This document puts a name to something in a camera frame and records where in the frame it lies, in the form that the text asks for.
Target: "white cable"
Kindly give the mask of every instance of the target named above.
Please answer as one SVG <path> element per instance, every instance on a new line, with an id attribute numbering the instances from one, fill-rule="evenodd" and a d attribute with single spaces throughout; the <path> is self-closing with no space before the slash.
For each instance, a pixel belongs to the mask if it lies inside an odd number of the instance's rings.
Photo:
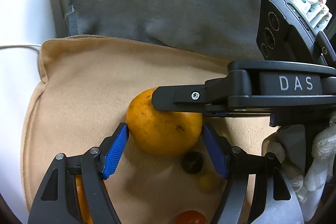
<path id="1" fill-rule="evenodd" d="M 36 52 L 40 52 L 40 50 L 35 47 L 41 47 L 41 45 L 40 44 L 1 45 L 0 50 L 4 48 L 29 48 L 31 50 L 35 50 Z"/>

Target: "blue gripper pad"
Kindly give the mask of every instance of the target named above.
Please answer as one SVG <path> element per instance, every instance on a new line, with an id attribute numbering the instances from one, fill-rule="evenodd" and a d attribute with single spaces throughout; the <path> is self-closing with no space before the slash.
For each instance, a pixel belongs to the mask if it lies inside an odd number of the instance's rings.
<path id="1" fill-rule="evenodd" d="M 226 166 L 226 155 L 219 144 L 219 142 L 221 142 L 221 138 L 211 124 L 205 123 L 203 125 L 202 139 L 216 172 L 226 179 L 229 174 Z"/>
<path id="2" fill-rule="evenodd" d="M 106 152 L 104 153 L 104 150 L 101 153 L 100 156 L 100 164 L 104 166 L 103 171 L 101 172 L 103 179 L 108 179 L 110 175 L 114 174 L 116 171 L 117 165 L 119 163 L 120 157 L 124 151 L 125 145 L 128 140 L 128 128 L 125 123 L 121 123 L 117 130 L 113 133 L 113 135 L 110 137 L 111 140 L 109 140 L 108 146 L 106 149 L 104 149 Z"/>

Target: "beige blanket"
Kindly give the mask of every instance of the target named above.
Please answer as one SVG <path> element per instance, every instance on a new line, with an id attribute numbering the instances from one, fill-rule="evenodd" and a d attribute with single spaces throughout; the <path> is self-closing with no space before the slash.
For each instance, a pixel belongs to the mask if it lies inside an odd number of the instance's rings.
<path id="1" fill-rule="evenodd" d="M 79 36 L 46 41 L 39 56 L 41 82 L 27 110 L 22 135 L 21 174 L 27 207 L 57 153 L 79 155 L 110 136 L 125 121 L 130 101 L 159 85 L 202 84 L 226 75 L 227 61 L 126 39 Z M 212 118 L 232 145 L 261 154 L 274 132 L 268 118 Z M 206 155 L 204 171 L 213 170 Z M 114 175 L 106 182 L 124 224 L 168 224 L 186 210 L 210 222 L 222 190 L 201 193 L 198 175 L 186 174 L 180 158 L 163 159 L 141 151 L 132 137 Z M 246 214 L 253 186 L 249 185 Z"/>

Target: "das logo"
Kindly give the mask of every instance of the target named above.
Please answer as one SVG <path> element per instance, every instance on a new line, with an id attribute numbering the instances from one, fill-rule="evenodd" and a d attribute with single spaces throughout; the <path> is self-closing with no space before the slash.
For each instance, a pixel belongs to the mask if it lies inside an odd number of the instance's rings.
<path id="1" fill-rule="evenodd" d="M 286 76 L 280 75 L 279 76 L 279 81 L 280 81 L 280 89 L 282 91 L 288 90 L 290 88 L 288 78 Z M 311 83 L 311 77 L 306 76 L 306 79 L 305 79 L 305 82 L 304 82 L 304 87 L 302 87 L 302 84 L 299 80 L 299 77 L 295 76 L 295 84 L 293 85 L 293 90 L 300 89 L 301 91 L 303 91 L 303 88 L 306 88 L 307 90 L 313 90 L 313 84 Z"/>

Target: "camera lens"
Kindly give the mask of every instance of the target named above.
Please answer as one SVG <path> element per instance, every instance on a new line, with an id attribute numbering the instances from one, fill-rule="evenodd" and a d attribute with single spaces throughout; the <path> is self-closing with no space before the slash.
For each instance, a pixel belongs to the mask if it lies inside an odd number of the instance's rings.
<path id="1" fill-rule="evenodd" d="M 271 31 L 268 28 L 265 28 L 265 30 L 264 30 L 264 39 L 265 39 L 266 44 L 270 48 L 274 47 L 274 44 L 275 44 L 274 37 L 273 37 Z"/>
<path id="2" fill-rule="evenodd" d="M 268 57 L 268 50 L 267 50 L 267 47 L 264 43 L 261 44 L 261 53 L 264 57 Z"/>
<path id="3" fill-rule="evenodd" d="M 279 30 L 279 20 L 278 20 L 277 16 L 275 15 L 275 13 L 269 12 L 268 13 L 268 20 L 269 20 L 269 23 L 271 24 L 271 27 L 275 31 Z"/>

